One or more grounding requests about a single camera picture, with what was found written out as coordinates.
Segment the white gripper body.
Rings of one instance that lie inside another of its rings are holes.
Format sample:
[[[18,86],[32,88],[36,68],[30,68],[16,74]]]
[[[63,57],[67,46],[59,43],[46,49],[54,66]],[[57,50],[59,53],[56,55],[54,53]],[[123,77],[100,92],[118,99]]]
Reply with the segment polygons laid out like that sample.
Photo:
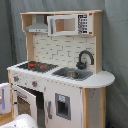
[[[11,111],[10,86],[8,83],[0,84],[0,114]]]

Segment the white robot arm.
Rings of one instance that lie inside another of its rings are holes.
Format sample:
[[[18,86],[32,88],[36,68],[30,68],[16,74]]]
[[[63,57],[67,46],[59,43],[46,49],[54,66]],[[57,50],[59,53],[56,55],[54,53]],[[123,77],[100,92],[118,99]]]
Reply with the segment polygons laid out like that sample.
[[[8,83],[0,84],[0,115],[11,111],[10,86]],[[0,128],[38,128],[34,119],[28,114],[21,114],[12,122],[0,126]]]

